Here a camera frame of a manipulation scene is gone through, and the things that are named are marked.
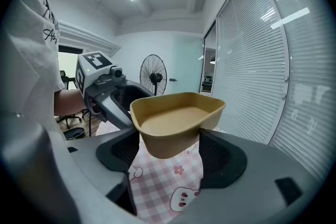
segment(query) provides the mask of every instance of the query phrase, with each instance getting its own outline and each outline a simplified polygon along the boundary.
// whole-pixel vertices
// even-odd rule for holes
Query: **window blinds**
[[[276,5],[287,22],[290,79],[271,145],[323,179],[336,154],[334,18],[325,0],[276,0]]]
[[[229,0],[217,18],[213,97],[226,102],[218,127],[268,143],[283,111],[284,37],[270,0]]]

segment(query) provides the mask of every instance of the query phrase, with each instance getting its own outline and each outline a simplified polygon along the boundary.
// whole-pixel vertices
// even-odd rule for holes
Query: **white t-shirt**
[[[2,28],[3,40],[15,46],[39,75],[20,113],[61,133],[54,118],[54,93],[64,88],[58,66],[60,29],[48,0],[12,0]]]

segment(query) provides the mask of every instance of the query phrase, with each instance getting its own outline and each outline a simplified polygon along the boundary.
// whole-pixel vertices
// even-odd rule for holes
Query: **tan bowl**
[[[220,99],[183,92],[135,100],[131,116],[148,152],[167,159],[197,142],[200,128],[216,127],[224,107]]]

